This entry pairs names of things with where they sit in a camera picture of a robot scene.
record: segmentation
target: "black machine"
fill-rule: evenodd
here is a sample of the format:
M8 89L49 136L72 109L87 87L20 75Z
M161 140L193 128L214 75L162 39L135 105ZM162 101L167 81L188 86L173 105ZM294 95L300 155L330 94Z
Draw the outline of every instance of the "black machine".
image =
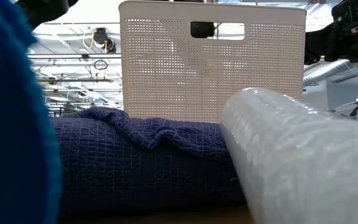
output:
M36 28L43 22L57 19L67 12L78 0L19 0L17 2L27 14L29 24ZM177 2L203 2L203 0L174 0ZM305 35L305 65L319 62L321 57L327 62L340 58L358 62L358 0L343 0L333 7L331 14L334 22L324 29L307 32ZM195 38L207 38L214 35L212 22L192 22L191 35ZM107 44L113 52L114 41L108 38L106 30L98 29L94 40L99 44Z

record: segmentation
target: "blue fabric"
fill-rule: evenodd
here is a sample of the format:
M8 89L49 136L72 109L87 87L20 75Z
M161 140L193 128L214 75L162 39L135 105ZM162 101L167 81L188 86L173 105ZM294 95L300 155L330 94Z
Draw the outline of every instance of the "blue fabric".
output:
M52 123L64 166L62 215L245 202L218 124L97 107Z
M0 0L0 223L55 223L62 168L42 92L25 56L21 12Z

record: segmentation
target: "ceiling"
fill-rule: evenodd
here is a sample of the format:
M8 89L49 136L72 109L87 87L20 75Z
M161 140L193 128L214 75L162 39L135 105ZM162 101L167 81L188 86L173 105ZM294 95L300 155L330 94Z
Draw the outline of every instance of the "ceiling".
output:
M121 2L79 0L65 15L34 30L39 42L29 48L28 54L51 114L82 110L92 105L123 108L118 12ZM331 8L336 2L308 4L302 0L260 0L259 5L307 9L306 30L312 31L332 22ZM219 3L255 4L245 0L220 0ZM91 35L97 27L107 28L109 38L116 43L116 54L104 54L94 44L91 46ZM219 36L236 38L240 30L240 27L221 26ZM82 58L83 54L92 54L92 58Z

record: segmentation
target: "yellow cable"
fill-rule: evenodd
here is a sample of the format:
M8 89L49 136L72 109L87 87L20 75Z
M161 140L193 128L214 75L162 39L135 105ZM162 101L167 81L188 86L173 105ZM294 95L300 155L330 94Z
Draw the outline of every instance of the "yellow cable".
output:
M107 53L107 40L104 41L104 53Z
M92 42L91 42L91 46L88 47L87 44L85 43L85 33L84 33L84 38L82 39L82 44L84 45L84 47L86 47L87 49L91 49L93 47L93 36L94 36L94 32L92 33Z

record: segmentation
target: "white plastic basket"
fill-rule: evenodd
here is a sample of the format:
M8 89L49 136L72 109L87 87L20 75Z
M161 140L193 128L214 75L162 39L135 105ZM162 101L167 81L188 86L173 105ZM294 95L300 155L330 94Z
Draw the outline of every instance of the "white plastic basket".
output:
M283 7L124 1L124 109L137 118L217 123L236 91L302 96L306 11ZM243 40L195 39L190 22L244 23Z

